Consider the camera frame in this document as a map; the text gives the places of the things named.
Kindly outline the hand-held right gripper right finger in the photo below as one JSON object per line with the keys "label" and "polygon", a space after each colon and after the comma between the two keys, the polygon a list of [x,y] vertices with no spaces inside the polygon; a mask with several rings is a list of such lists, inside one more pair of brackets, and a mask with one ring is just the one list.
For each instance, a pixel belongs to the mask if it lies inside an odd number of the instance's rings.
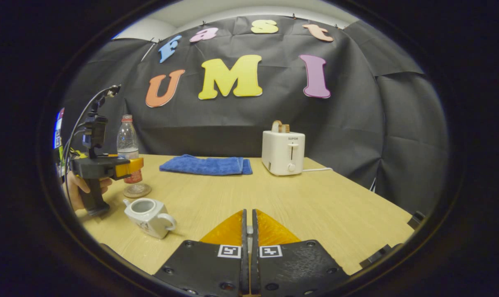
{"label": "hand-held right gripper right finger", "polygon": [[260,297],[321,297],[349,280],[317,240],[301,241],[263,211],[252,210],[249,289]]}

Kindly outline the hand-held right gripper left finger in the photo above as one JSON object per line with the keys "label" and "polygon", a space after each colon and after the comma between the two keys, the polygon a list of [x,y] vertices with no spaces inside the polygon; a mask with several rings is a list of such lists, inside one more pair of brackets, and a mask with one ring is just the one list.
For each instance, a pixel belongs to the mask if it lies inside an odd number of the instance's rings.
{"label": "hand-held right gripper left finger", "polygon": [[249,294],[247,211],[231,215],[199,241],[183,241],[155,278],[203,297]]}

